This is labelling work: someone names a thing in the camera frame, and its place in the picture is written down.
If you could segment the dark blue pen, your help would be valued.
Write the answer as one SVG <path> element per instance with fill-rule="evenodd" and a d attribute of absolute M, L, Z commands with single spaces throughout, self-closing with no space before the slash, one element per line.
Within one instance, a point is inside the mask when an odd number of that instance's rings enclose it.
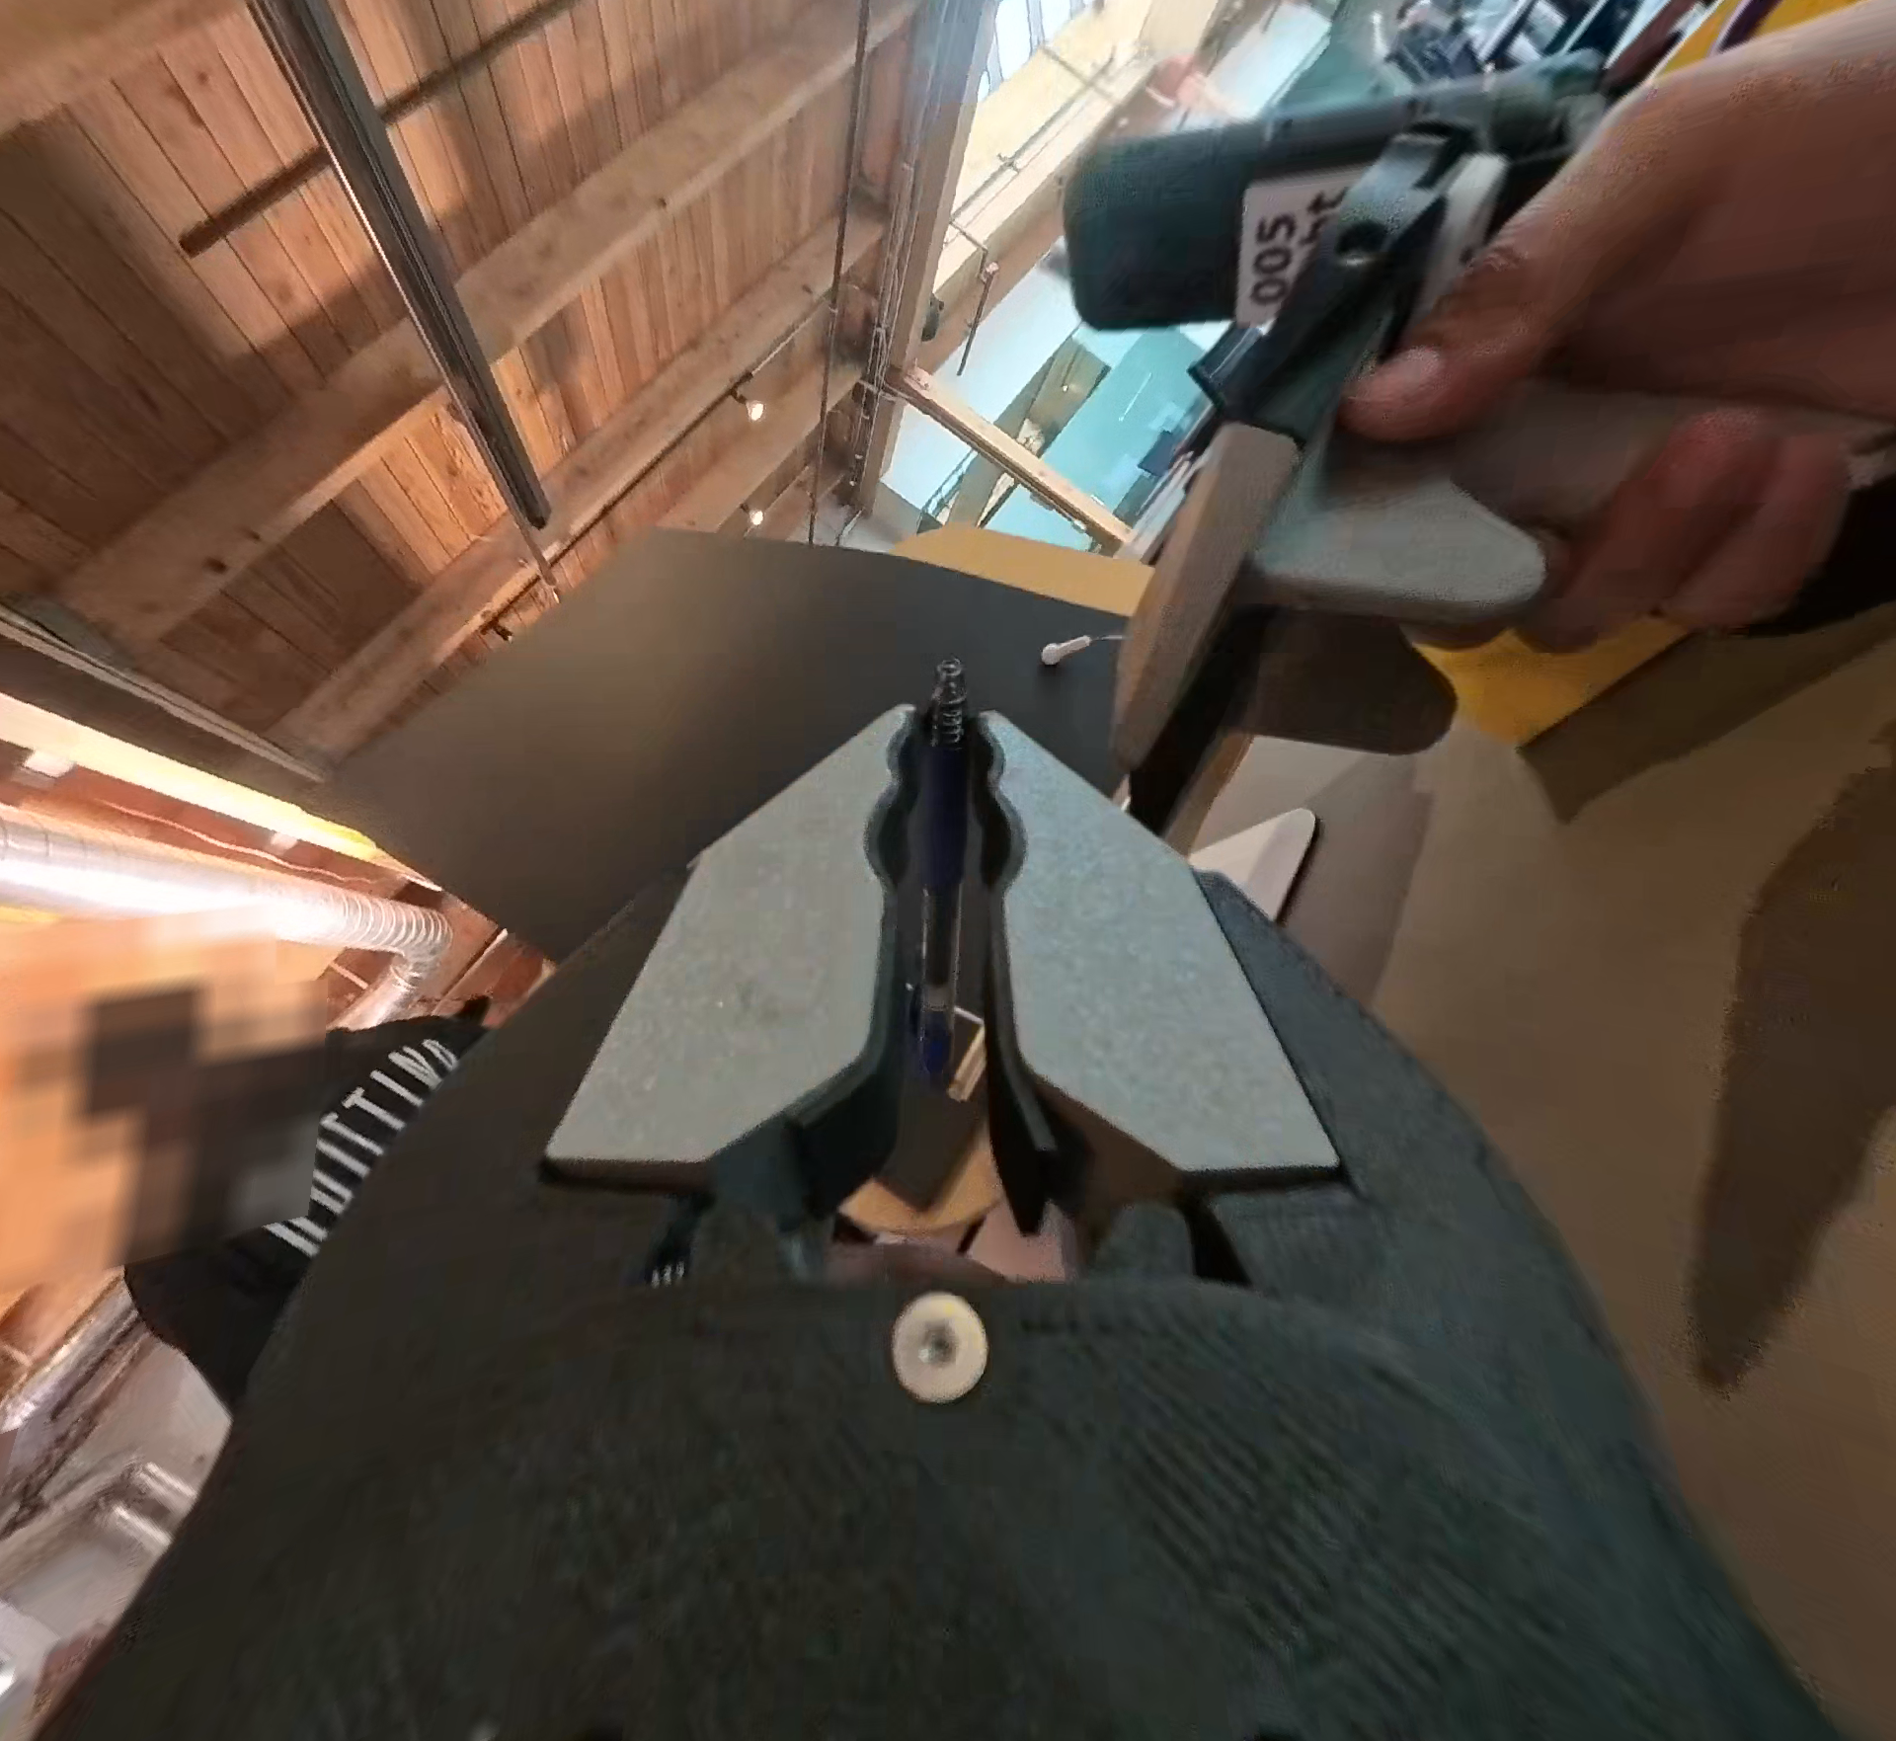
<path fill-rule="evenodd" d="M 960 918 L 970 866 L 970 676 L 936 657 L 914 738 L 914 873 L 909 1042 L 922 1089 L 950 1095 L 960 1046 Z"/>

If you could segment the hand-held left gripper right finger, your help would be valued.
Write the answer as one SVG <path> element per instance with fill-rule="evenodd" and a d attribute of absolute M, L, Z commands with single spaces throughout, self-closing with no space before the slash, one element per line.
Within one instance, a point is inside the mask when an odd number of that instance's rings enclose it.
<path fill-rule="evenodd" d="M 983 1095 L 1010 1219 L 1313 1185 L 1344 1156 L 1196 869 L 981 716 Z"/>

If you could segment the person's right hand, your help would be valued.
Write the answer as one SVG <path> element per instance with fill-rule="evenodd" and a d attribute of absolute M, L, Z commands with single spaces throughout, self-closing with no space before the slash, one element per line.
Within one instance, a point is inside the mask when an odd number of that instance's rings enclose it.
<path fill-rule="evenodd" d="M 1564 538 L 1521 642 L 1643 614 L 1775 637 L 1889 600 L 1889 481 L 1856 491 L 1844 446 L 1781 413 L 1896 413 L 1896 0 L 1629 94 L 1344 420 L 1440 438 L 1533 375 L 1694 407 Z"/>

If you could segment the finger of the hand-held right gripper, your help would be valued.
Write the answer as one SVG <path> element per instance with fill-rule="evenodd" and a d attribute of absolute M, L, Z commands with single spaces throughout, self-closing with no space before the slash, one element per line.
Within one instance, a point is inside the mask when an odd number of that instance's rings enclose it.
<path fill-rule="evenodd" d="M 1182 637 L 1141 614 L 1131 817 L 1182 842 L 1255 738 L 1422 757 L 1452 718 L 1452 676 L 1389 621 L 1243 606 Z"/>
<path fill-rule="evenodd" d="M 1120 771 L 1145 767 L 1161 729 L 1182 710 L 1196 665 L 1215 654 L 1223 606 L 1257 534 L 1292 491 L 1301 438 L 1257 423 L 1223 423 L 1192 467 L 1173 511 L 1161 557 L 1125 624 L 1107 710 L 1107 753 Z"/>

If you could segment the yellow plastic bin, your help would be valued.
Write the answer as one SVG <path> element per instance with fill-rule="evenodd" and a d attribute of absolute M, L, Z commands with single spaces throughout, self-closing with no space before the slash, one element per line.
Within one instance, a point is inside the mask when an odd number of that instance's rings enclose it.
<path fill-rule="evenodd" d="M 1608 72 L 1647 85 L 1700 65 L 1714 54 L 1714 37 L 1736 6 L 1743 0 L 1668 0 L 1651 23 L 1634 31 Z M 1533 654 L 1521 637 L 1422 654 L 1452 676 L 1463 718 L 1503 746 L 1530 746 L 1679 642 L 1682 633 L 1661 621 L 1634 621 L 1580 654 Z"/>

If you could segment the black wooden book stand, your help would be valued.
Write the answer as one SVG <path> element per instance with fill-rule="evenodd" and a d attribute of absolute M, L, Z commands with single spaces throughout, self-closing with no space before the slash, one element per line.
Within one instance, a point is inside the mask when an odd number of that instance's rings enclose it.
<path fill-rule="evenodd" d="M 424 1219 L 478 1214 L 493 1214 L 497 1235 L 527 1214 L 655 1219 L 655 1237 L 687 1237 L 687 1275 L 703 1275 L 703 1242 L 718 1235 L 755 1237 L 810 1275 L 835 1214 L 764 1219 L 715 1195 L 557 1179 L 544 1144 L 702 847 L 881 710 L 914 710 L 916 738 L 936 657 L 960 657 L 970 676 L 960 986 L 983 1015 L 981 716 L 1018 718 L 1120 803 L 1120 637 L 1103 614 L 885 556 L 643 534 L 507 654 L 357 753 L 338 790 L 377 842 L 558 957 L 398 1139 L 366 1219 L 396 1219 L 402 1237 L 421 1237 Z M 900 986 L 914 914 L 909 811 Z M 909 1042 L 895 1144 L 916 1106 Z"/>

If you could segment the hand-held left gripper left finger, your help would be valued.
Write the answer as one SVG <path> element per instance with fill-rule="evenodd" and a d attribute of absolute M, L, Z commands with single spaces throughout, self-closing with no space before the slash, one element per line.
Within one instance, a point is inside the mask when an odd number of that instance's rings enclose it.
<path fill-rule="evenodd" d="M 885 1165 L 909 767 L 914 710 L 881 710 L 702 847 L 544 1144 L 557 1179 L 829 1219 Z"/>

